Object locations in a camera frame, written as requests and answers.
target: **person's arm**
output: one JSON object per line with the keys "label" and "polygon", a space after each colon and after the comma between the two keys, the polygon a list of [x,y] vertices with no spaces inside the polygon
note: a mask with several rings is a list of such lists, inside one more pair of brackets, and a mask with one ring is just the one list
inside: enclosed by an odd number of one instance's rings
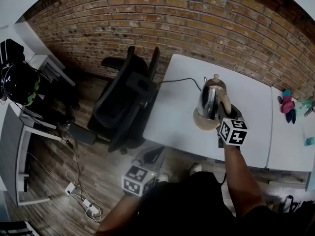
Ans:
{"label": "person's arm", "polygon": [[257,206],[265,206],[260,187],[247,168],[237,147],[224,145],[226,181],[236,214],[244,216]]}
{"label": "person's arm", "polygon": [[124,195],[112,211],[103,219],[95,236],[113,235],[132,219],[138,212],[140,197]]}

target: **white tabletop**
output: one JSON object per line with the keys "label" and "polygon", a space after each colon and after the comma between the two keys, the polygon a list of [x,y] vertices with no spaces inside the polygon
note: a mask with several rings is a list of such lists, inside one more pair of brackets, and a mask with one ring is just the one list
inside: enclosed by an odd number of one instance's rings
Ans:
{"label": "white tabletop", "polygon": [[[264,168],[272,120],[269,86],[218,65],[178,54],[172,56],[164,80],[191,77],[202,87],[203,77],[210,79],[215,73],[225,82],[231,103],[242,112],[249,129],[241,147],[246,163]],[[194,124],[192,113],[199,94],[191,80],[161,84],[143,136],[172,148],[223,161],[224,153],[222,148],[218,148],[217,131],[203,131]]]}
{"label": "white tabletop", "polygon": [[312,171],[315,145],[304,146],[304,139],[315,137],[315,113],[300,117],[295,124],[287,123],[280,112],[278,96],[282,92],[271,87],[272,94],[272,136],[267,167],[286,171]]}

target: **blue object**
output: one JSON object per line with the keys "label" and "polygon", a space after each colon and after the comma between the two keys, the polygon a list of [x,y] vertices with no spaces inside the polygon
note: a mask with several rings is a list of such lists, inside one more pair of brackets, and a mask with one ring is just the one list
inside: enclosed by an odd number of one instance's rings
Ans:
{"label": "blue object", "polygon": [[282,93],[282,97],[285,97],[285,96],[291,96],[291,91],[290,90],[285,90],[283,93]]}
{"label": "blue object", "polygon": [[310,137],[305,139],[304,146],[309,146],[315,143],[315,137]]}

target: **person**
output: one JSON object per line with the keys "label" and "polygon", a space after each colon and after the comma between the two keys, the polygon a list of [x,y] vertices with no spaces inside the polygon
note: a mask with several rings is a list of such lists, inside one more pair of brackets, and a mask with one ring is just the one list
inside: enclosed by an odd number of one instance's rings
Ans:
{"label": "person", "polygon": [[162,175],[143,197],[124,195],[95,236],[112,235],[301,235],[294,218],[271,211],[240,150],[224,145],[226,181],[236,217],[223,202],[221,183],[194,164],[191,175],[168,183]]}

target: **person's right arm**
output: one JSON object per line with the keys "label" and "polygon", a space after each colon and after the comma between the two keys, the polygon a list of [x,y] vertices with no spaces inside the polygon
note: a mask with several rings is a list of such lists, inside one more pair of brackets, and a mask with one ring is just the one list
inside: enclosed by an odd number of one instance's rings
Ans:
{"label": "person's right arm", "polygon": [[265,206],[260,187],[235,146],[224,145],[226,181],[228,190],[240,218],[253,208]]}

